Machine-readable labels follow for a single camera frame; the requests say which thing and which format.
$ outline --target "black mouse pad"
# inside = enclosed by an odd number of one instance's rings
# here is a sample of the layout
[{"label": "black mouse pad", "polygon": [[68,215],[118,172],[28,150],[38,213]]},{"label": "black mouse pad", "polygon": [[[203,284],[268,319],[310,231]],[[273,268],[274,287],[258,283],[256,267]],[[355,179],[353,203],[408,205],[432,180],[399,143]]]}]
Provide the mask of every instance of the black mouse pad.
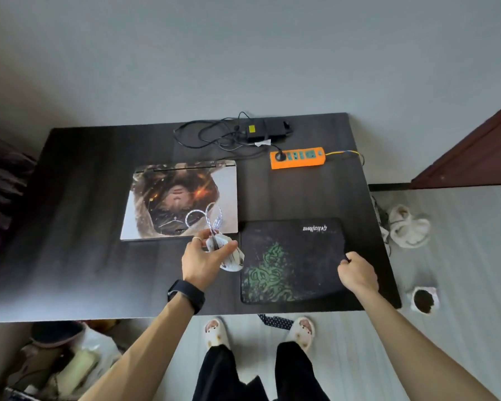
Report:
[{"label": "black mouse pad", "polygon": [[243,303],[304,301],[345,289],[337,271],[346,258],[338,218],[247,222],[240,233]]}]

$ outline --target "foot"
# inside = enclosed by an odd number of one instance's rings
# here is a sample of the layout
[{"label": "foot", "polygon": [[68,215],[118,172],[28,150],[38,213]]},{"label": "foot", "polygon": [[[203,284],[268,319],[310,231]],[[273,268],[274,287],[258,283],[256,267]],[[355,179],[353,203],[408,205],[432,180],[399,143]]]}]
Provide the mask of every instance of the foot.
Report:
[{"label": "foot", "polygon": [[314,340],[315,327],[308,317],[297,318],[286,337],[286,342],[296,342],[305,353]]},{"label": "foot", "polygon": [[219,318],[214,318],[208,321],[204,327],[204,332],[206,333],[206,346],[208,350],[212,346],[225,345],[230,349],[230,343],[228,342],[227,330],[224,327],[224,323]]}]

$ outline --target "black pants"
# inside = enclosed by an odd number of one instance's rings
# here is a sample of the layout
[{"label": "black pants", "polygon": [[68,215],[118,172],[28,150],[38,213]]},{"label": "black pants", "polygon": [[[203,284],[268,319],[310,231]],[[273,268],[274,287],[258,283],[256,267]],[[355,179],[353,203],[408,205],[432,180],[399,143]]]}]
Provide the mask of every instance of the black pants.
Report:
[{"label": "black pants", "polygon": [[[277,348],[274,367],[278,401],[328,401],[314,376],[310,359],[295,342]],[[224,345],[212,346],[200,368],[193,401],[267,400],[258,376],[249,384],[240,382],[232,351]]]}]

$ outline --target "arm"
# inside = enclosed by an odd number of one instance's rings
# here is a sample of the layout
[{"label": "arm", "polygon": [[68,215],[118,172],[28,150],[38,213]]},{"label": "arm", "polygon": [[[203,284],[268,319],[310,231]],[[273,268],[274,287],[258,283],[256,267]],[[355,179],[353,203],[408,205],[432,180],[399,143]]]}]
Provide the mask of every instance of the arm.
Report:
[{"label": "arm", "polygon": [[350,263],[342,260],[338,266],[341,282],[366,310],[411,400],[497,399],[379,294],[373,266],[356,252],[347,257]]},{"label": "arm", "polygon": [[[232,241],[219,250],[202,250],[209,230],[201,231],[187,244],[182,257],[184,280],[204,291],[219,273],[220,263],[236,247]],[[167,303],[160,315],[98,380],[80,401],[152,401],[165,371],[193,316],[191,303],[180,293]]]}]

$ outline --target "polka dot fabric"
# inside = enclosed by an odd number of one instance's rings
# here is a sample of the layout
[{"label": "polka dot fabric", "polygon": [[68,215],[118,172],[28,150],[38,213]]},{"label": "polka dot fabric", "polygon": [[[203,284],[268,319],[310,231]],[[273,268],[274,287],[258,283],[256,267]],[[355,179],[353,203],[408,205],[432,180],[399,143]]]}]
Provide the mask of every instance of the polka dot fabric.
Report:
[{"label": "polka dot fabric", "polygon": [[287,318],[267,317],[265,314],[258,314],[258,317],[260,317],[262,322],[268,327],[290,330],[293,325],[293,321]]}]

